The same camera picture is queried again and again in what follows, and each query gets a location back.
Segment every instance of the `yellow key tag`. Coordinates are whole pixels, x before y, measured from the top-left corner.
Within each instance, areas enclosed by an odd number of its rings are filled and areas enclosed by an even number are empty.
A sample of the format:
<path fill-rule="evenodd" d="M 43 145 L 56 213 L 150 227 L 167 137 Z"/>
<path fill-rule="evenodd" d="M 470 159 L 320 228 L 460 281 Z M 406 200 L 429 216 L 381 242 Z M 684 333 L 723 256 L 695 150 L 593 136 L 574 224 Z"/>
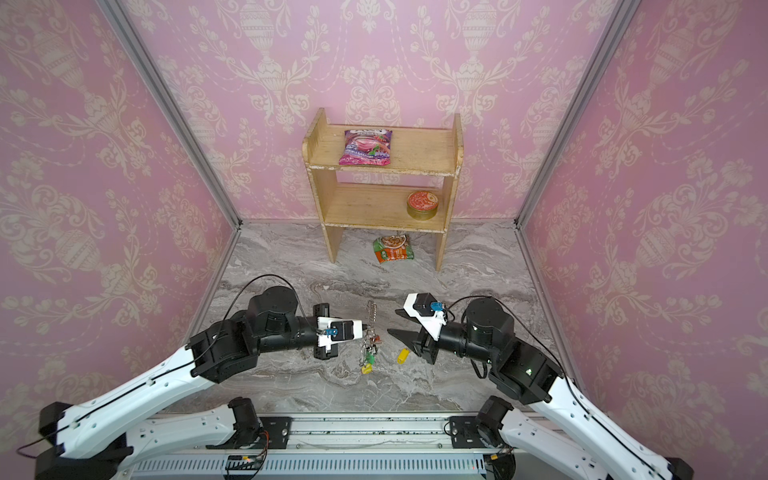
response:
<path fill-rule="evenodd" d="M 408 350 L 408 349 L 402 349 L 402 351 L 400 352 L 400 355 L 398 355 L 398 356 L 397 356 L 397 363 L 399 363 L 400 365 L 402 365 L 403 363 L 405 363 L 405 362 L 406 362 L 406 359 L 408 358 L 408 354 L 409 354 L 409 353 L 411 353 L 411 351 L 410 351 L 410 350 Z"/>

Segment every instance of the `pink wall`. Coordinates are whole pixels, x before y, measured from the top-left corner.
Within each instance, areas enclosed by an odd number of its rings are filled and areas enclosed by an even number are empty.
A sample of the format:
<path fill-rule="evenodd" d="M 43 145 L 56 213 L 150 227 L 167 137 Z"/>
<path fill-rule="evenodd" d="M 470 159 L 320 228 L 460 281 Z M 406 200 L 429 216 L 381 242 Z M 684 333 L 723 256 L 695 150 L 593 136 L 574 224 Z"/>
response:
<path fill-rule="evenodd" d="M 0 462 L 176 349 L 230 228 L 92 0 L 0 3 Z"/>
<path fill-rule="evenodd" d="M 296 219 L 316 217 L 300 145 L 319 107 L 426 127 L 460 112 L 455 214 L 514 217 L 615 0 L 123 3 L 240 215 Z"/>
<path fill-rule="evenodd" d="M 768 4 L 645 0 L 528 235 L 591 398 L 768 477 Z"/>

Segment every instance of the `snack packet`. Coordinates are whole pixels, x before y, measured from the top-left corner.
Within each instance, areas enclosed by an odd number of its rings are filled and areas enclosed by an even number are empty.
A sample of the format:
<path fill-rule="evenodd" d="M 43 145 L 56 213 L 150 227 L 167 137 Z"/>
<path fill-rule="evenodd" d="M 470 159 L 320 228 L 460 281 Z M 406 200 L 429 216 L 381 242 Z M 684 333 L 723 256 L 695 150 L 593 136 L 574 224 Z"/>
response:
<path fill-rule="evenodd" d="M 373 241 L 373 251 L 379 263 L 390 260 L 413 259 L 413 250 L 408 235 L 392 235 L 379 237 Z"/>
<path fill-rule="evenodd" d="M 344 137 L 346 146 L 339 165 L 389 165 L 391 130 L 347 130 Z"/>

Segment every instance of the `gray marble surface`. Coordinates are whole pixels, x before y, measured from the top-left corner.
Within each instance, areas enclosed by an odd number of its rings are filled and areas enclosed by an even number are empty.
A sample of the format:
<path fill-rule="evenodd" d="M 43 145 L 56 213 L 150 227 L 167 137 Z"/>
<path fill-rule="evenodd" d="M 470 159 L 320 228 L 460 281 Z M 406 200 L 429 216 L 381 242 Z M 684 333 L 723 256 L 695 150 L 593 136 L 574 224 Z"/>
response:
<path fill-rule="evenodd" d="M 314 359 L 309 349 L 268 353 L 259 358 L 255 369 L 189 396 L 167 411 L 197 412 L 236 396 L 250 397 L 259 412 L 476 411 L 498 391 L 489 380 L 475 376 L 468 359 L 440 352 L 437 363 L 430 366 L 411 353 L 404 364 L 396 362 L 403 345 L 386 329 L 417 330 L 416 324 L 395 314 L 411 292 L 430 292 L 445 303 L 474 293 L 496 295 L 556 352 L 510 222 L 451 225 L 439 273 L 434 266 L 433 235 L 412 234 L 415 260 L 379 265 L 371 243 L 382 234 L 386 232 L 347 229 L 338 259 L 330 263 L 319 225 L 243 226 L 219 290 L 199 328 L 221 319 L 249 279 L 277 273 L 296 287 L 309 314 L 313 304 L 328 302 L 332 316 L 367 319 L 368 299 L 376 302 L 375 328 L 383 344 L 372 373 L 360 372 L 357 341 L 342 344 L 339 356 L 325 362 Z M 233 312 L 244 309 L 252 295 L 274 284 L 270 279 L 254 282 L 240 296 Z M 454 312 L 460 314 L 465 302 Z M 515 332 L 523 340 L 532 341 L 519 326 L 515 326 Z"/>

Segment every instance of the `purple snack bag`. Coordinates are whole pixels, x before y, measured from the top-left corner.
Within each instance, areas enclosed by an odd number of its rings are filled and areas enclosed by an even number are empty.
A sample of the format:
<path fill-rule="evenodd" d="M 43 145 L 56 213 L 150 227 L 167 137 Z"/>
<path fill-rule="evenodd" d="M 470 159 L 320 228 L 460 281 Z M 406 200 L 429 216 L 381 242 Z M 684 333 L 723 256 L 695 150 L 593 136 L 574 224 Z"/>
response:
<path fill-rule="evenodd" d="M 344 137 L 346 146 L 339 165 L 389 165 L 391 130 L 347 130 Z"/>

